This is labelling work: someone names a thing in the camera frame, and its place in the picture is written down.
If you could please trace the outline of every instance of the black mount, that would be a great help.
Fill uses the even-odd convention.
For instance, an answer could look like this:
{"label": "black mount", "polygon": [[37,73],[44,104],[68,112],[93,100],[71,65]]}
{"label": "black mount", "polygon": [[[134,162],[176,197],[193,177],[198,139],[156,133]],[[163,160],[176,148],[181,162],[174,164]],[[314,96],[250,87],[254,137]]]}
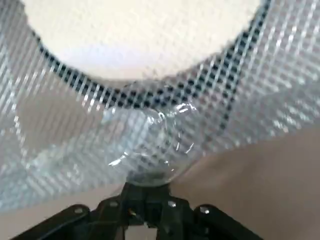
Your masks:
{"label": "black mount", "polygon": [[122,193],[90,209],[76,204],[12,240],[124,240],[128,226],[156,228],[157,240],[262,240],[216,207],[192,210],[168,185],[126,183]]}

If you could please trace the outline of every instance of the metal screw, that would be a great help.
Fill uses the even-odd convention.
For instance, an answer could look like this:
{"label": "metal screw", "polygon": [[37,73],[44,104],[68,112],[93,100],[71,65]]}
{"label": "metal screw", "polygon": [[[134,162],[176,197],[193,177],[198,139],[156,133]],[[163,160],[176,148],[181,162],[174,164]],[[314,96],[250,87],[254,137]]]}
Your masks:
{"label": "metal screw", "polygon": [[76,214],[82,214],[84,212],[84,210],[81,207],[78,207],[74,210],[74,213]]}
{"label": "metal screw", "polygon": [[200,212],[202,212],[203,214],[209,214],[210,213],[209,209],[207,207],[205,207],[205,206],[201,206],[200,207]]}
{"label": "metal screw", "polygon": [[168,201],[168,205],[172,208],[175,208],[177,204],[174,201]]}
{"label": "metal screw", "polygon": [[112,202],[110,202],[110,207],[116,208],[116,207],[118,207],[118,203],[116,201],[112,201]]}

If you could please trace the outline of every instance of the beige wall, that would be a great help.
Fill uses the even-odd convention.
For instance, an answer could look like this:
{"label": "beige wall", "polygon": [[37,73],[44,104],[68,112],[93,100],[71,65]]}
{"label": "beige wall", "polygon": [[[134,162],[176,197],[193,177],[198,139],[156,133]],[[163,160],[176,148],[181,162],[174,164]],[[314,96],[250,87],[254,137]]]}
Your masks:
{"label": "beige wall", "polygon": [[[192,206],[211,203],[270,240],[320,236],[320,128],[208,157],[173,185]],[[74,203],[94,208],[117,186],[0,215],[5,240]],[[130,239],[141,239],[132,230]]]}

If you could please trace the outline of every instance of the white grid pattern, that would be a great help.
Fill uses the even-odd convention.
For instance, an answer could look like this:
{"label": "white grid pattern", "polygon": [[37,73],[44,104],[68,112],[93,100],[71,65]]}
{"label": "white grid pattern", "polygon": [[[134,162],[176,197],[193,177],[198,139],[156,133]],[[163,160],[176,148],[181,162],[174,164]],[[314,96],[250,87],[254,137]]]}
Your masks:
{"label": "white grid pattern", "polygon": [[131,178],[161,184],[203,154],[315,124],[320,1],[264,1],[219,56],[174,79],[107,89],[41,52],[23,5],[0,0],[0,212],[131,171],[163,173]]}

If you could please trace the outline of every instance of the transparent plastic film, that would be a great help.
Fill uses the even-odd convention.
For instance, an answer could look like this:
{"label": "transparent plastic film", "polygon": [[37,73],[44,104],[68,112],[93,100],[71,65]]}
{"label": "transparent plastic film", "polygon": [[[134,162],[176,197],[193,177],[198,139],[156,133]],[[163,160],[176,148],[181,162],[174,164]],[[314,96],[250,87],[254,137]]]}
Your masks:
{"label": "transparent plastic film", "polygon": [[317,123],[319,28],[319,0],[262,0],[198,64],[102,82],[42,44],[23,2],[0,1],[0,212],[125,181],[162,185],[204,155]]}

